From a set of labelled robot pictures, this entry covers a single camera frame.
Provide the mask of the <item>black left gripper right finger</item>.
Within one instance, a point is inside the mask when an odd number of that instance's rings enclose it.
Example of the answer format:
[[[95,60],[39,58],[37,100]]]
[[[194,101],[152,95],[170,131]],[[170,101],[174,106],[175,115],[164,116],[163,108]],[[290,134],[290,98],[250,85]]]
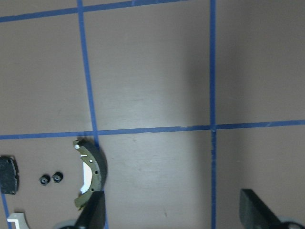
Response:
[[[239,219],[244,229],[272,229],[281,224],[252,189],[240,190]]]

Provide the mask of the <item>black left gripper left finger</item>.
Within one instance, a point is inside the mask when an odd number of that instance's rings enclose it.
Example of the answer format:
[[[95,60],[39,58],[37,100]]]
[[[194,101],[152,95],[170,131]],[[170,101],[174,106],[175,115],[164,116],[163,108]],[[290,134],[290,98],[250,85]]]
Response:
[[[103,229],[106,221],[104,191],[95,191],[74,224],[75,229]]]

